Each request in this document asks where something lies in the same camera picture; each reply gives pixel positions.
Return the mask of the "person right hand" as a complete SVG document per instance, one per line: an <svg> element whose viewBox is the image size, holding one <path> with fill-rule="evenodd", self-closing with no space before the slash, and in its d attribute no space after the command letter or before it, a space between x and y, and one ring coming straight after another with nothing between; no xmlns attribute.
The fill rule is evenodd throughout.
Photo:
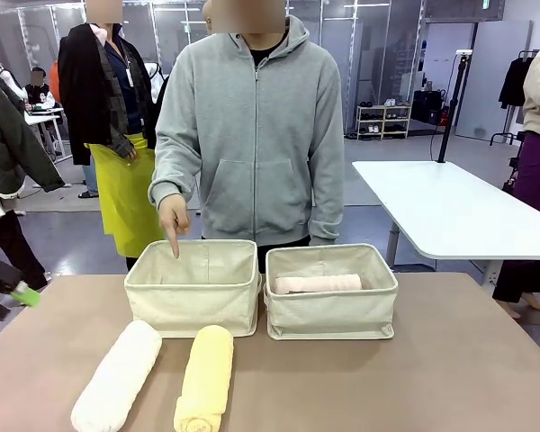
<svg viewBox="0 0 540 432"><path fill-rule="evenodd" d="M179 258L178 237L185 235L191 227L185 198L180 194L171 194L160 202L157 211L173 255Z"/></svg>

